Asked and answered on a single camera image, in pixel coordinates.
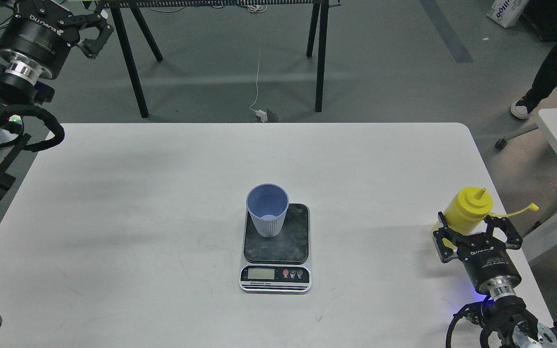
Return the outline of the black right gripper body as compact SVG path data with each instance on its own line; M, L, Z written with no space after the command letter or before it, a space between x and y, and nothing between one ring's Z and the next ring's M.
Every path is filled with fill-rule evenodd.
M522 278L505 244L459 246L457 255L477 293L490 296L515 295L514 289Z

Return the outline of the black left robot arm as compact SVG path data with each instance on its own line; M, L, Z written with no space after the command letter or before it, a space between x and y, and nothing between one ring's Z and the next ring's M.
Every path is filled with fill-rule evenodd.
M55 91L43 80L60 74L73 47L90 59L97 57L113 27L99 0L90 14L75 15L55 0L16 0L13 16L0 38L0 202L15 178L7 168L22 151L40 152L62 143L65 131L42 108Z

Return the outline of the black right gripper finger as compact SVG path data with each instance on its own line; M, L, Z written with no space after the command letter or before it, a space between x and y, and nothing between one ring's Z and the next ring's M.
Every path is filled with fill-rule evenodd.
M438 222L438 227L432 231L432 238L440 262L448 263L451 260L460 258L455 247L459 249L460 245L467 245L467 236L451 229L442 212L438 212Z
M484 247L491 247L493 250L506 251L506 250L519 250L522 247L523 238L513 226L513 223L508 217L495 217L487 215L484 218L486 229L482 242ZM506 240L501 241L494 237L494 231L498 229L502 231Z

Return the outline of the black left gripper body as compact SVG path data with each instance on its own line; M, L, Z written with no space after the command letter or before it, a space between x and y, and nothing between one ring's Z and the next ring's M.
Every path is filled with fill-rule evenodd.
M61 27L60 20L69 18L69 10L16 10L0 37L0 57L11 61L20 54L42 67L41 78L58 77L71 48L79 41L73 27Z

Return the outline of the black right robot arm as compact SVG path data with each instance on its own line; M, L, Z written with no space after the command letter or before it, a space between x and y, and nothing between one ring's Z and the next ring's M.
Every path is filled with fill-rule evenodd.
M442 212L438 218L440 227L432 237L441 262L460 260L476 293L484 296L453 315L445 346L451 346L458 321L466 319L481 328L478 341L483 348L489 347L493 333L502 348L557 348L557 321L552 327L542 324L515 292L521 277L508 250L520 249L523 240L511 221L487 215L485 232L462 235L451 229Z

